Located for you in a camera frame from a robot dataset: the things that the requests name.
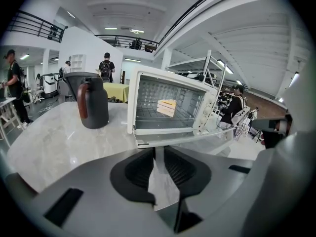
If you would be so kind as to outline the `black mesh chair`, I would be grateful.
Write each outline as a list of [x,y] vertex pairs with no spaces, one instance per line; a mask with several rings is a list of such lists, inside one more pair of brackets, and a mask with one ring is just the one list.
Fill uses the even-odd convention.
[[66,81],[75,101],[77,101],[78,88],[81,85],[82,79],[85,77],[99,78],[100,76],[96,73],[90,72],[71,72],[65,74],[64,76],[64,80]]

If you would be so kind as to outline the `row of black white devices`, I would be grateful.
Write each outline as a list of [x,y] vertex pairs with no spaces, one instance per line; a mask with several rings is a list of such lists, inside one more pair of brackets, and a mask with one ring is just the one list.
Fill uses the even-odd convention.
[[[199,80],[202,81],[203,80],[203,72],[185,72],[185,73],[177,73],[178,75],[187,77],[187,78],[191,78],[191,79],[195,79],[195,80]],[[213,83],[215,84],[217,82],[217,76],[213,73],[210,74],[211,76],[209,76],[209,74],[206,74],[206,78],[205,78],[205,82],[208,84],[211,84],[211,80],[213,81]]]

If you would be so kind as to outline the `white oven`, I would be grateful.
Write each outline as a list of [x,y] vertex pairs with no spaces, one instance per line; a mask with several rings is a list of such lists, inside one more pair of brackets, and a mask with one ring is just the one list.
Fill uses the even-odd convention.
[[[127,132],[135,135],[156,135],[219,129],[218,115],[212,111],[214,88],[203,82],[164,70],[139,66],[129,82]],[[138,101],[157,102],[174,99],[193,119],[137,118]]]

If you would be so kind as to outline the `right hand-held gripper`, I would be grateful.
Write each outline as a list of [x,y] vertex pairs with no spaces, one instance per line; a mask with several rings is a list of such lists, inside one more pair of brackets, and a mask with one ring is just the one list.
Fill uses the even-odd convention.
[[316,58],[308,60],[283,100],[291,116],[256,119],[252,128],[260,130],[266,149],[274,148],[288,134],[316,130]]

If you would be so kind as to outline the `yellow cake slice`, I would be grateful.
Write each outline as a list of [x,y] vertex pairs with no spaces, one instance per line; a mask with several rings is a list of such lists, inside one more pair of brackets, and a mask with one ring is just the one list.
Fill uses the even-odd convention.
[[174,117],[175,109],[176,109],[176,100],[174,99],[158,100],[157,112],[172,118]]

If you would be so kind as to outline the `white built-in shelf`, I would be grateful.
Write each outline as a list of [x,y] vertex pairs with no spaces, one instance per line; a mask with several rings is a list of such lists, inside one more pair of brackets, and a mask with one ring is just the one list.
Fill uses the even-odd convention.
[[84,72],[86,65],[85,54],[75,54],[69,57],[72,72]]

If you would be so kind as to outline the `metal oven rack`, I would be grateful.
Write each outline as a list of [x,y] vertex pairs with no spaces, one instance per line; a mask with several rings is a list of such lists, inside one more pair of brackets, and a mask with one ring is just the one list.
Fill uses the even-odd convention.
[[183,108],[176,106],[175,112],[173,116],[169,116],[164,113],[160,113],[157,111],[158,104],[157,102],[144,102],[138,101],[136,107],[136,117],[137,118],[153,118],[153,119],[188,119],[191,120],[194,118],[192,114],[188,111],[184,110]]

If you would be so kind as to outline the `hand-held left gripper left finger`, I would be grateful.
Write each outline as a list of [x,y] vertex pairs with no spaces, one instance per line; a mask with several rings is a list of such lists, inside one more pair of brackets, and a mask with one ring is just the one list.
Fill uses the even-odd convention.
[[135,185],[152,172],[153,150],[128,150],[84,163],[35,192],[9,165],[4,182],[18,208],[47,237],[171,237],[155,197]]

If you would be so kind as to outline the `white metal shelf rack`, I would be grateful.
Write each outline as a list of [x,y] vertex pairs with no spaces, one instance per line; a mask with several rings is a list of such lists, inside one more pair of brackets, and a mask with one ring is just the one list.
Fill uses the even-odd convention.
[[[203,82],[207,86],[210,86],[211,88],[214,88],[214,90],[216,91],[214,103],[212,103],[211,105],[212,111],[215,112],[218,109],[217,102],[226,75],[226,67],[226,64],[216,60],[212,56],[212,51],[208,50],[205,57],[175,63],[166,67],[165,70],[174,74],[185,72],[203,72],[203,80],[201,82]],[[205,82],[206,74],[209,74],[209,76],[211,76],[211,73],[217,76],[217,82],[215,84],[212,80],[211,84]]]

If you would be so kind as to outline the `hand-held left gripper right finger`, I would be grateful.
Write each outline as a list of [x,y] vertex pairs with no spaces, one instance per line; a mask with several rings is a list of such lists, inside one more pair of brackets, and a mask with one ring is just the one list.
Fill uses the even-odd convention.
[[163,237],[248,237],[259,193],[259,160],[164,148],[164,166],[180,192],[175,222]]

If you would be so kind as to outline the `white black machine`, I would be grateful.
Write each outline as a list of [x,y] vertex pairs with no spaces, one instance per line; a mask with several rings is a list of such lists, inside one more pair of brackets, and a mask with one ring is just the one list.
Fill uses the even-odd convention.
[[40,77],[40,86],[43,92],[41,97],[44,99],[51,98],[58,95],[57,90],[58,75],[57,74],[45,74]]

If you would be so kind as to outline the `table with yellow cloth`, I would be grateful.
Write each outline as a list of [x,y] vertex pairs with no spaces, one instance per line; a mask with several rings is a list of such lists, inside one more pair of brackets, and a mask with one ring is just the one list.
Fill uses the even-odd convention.
[[129,85],[120,83],[103,83],[103,88],[107,92],[108,98],[115,97],[123,103],[128,101]]

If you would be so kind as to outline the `black balcony railing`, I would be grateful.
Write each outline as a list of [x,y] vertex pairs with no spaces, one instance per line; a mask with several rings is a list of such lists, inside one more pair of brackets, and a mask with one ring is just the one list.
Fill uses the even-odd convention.
[[128,48],[153,53],[159,46],[158,42],[138,37],[123,35],[95,35],[113,47]]
[[58,43],[62,42],[64,30],[64,28],[21,10],[15,13],[6,28],[6,31],[9,32],[29,34]]

